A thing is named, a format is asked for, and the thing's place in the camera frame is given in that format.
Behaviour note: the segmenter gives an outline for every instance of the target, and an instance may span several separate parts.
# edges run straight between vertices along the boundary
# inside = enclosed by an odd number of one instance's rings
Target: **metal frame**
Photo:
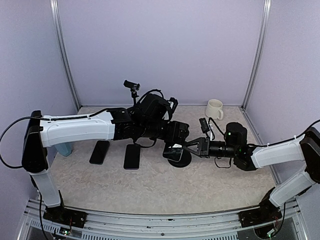
[[[241,113],[242,113],[245,121],[248,123],[249,128],[250,128],[250,130],[251,130],[251,132],[252,132],[252,134],[253,134],[256,142],[257,142],[259,145],[262,145],[262,144],[263,144],[263,141],[262,141],[261,137],[259,136],[259,133],[258,133],[257,130],[255,129],[255,127],[254,127],[254,125],[253,125],[250,117],[248,116],[247,112],[246,112],[242,107],[240,107],[239,109],[240,109],[240,111],[241,111]],[[269,167],[270,167],[270,170],[271,170],[271,173],[272,173],[272,177],[273,177],[273,180],[275,181],[275,183],[276,183],[277,185],[281,184],[280,177],[279,177],[279,175],[278,175],[275,167],[274,167],[273,165],[270,165]]]
[[[71,92],[74,106],[76,110],[79,111],[81,108],[81,104],[78,97],[75,82],[71,74],[71,69],[70,69],[70,65],[67,57],[67,51],[64,43],[64,36],[63,36],[62,26],[60,22],[58,0],[50,0],[50,5],[51,5],[51,11],[52,11],[52,17],[53,17],[53,22],[55,26],[56,36],[58,40],[59,50],[61,53],[61,58],[62,58],[62,62],[63,62],[63,66],[64,66],[66,78],[67,78],[67,83]]]
[[[256,77],[258,73],[258,68],[260,64],[260,59],[263,52],[263,47],[265,43],[267,28],[268,28],[268,22],[269,22],[269,15],[270,15],[270,8],[271,8],[271,0],[264,0],[264,7],[263,7],[263,14],[262,14],[262,22],[260,27],[260,34],[259,34],[259,40],[258,45],[255,52],[254,62],[250,74],[250,80],[248,87],[245,92],[245,96],[242,102],[242,108],[245,110],[249,104],[254,84],[256,82]]]
[[[25,240],[31,228],[41,229],[39,201],[30,199],[20,222],[21,229],[17,240]],[[76,240],[236,240],[238,232],[252,229],[241,228],[238,212],[230,211],[182,215],[137,215],[86,210],[88,213],[84,228],[72,228],[73,235],[68,239]],[[292,218],[299,240],[308,240],[305,223],[295,200],[286,204],[285,218]],[[49,233],[58,232],[60,227],[68,226],[43,219],[44,229]]]

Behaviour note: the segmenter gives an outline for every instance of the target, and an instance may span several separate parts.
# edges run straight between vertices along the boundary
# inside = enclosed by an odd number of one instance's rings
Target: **speckled surface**
[[[199,118],[205,106],[178,106],[173,119],[190,125],[187,141],[204,136]],[[101,107],[83,107],[80,114]],[[224,119],[217,124],[224,131],[229,122],[249,128],[238,107],[223,108]],[[223,136],[216,131],[216,140]],[[139,140],[150,144],[148,139]],[[248,129],[248,142],[255,139]],[[192,156],[185,168],[175,168],[162,157],[164,143],[141,149],[138,170],[123,168],[126,145],[131,140],[110,141],[102,165],[89,163],[95,140],[79,141],[69,157],[57,154],[51,171],[67,206],[128,214],[191,214],[237,209],[258,204],[275,183],[268,167],[245,172],[232,165],[217,168],[213,158]],[[229,159],[218,164],[227,166]]]

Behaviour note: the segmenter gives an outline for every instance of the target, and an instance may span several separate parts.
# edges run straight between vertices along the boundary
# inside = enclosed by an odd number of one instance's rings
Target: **black round base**
[[[168,159],[168,162],[176,168],[184,168],[191,163],[191,159],[192,159],[191,153],[186,150],[183,150],[180,161],[172,161]]]

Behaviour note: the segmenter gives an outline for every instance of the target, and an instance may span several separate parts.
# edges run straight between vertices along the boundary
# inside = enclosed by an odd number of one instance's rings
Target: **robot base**
[[[259,208],[241,211],[238,213],[241,222],[241,227],[246,228],[254,225],[265,224],[281,219],[282,214],[279,207],[274,206],[269,198],[275,188],[271,188],[262,201],[259,203]]]
[[[46,207],[43,214],[43,219],[52,221],[54,223],[83,229],[85,226],[87,213],[84,211],[65,208],[60,191],[59,194],[61,205],[56,207]]]
[[[241,211],[239,212],[239,218],[241,222],[241,227],[246,228],[250,226],[255,226],[259,224],[265,224],[282,218],[281,211],[275,211],[273,214],[270,214],[268,217],[262,217],[262,210],[260,208]]]

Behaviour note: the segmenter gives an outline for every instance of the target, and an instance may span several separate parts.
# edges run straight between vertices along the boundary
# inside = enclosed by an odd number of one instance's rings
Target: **smartphone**
[[[90,157],[89,163],[102,164],[105,160],[109,146],[109,141],[97,141]]]
[[[140,149],[139,145],[128,144],[125,149],[124,169],[137,170],[140,164]]]

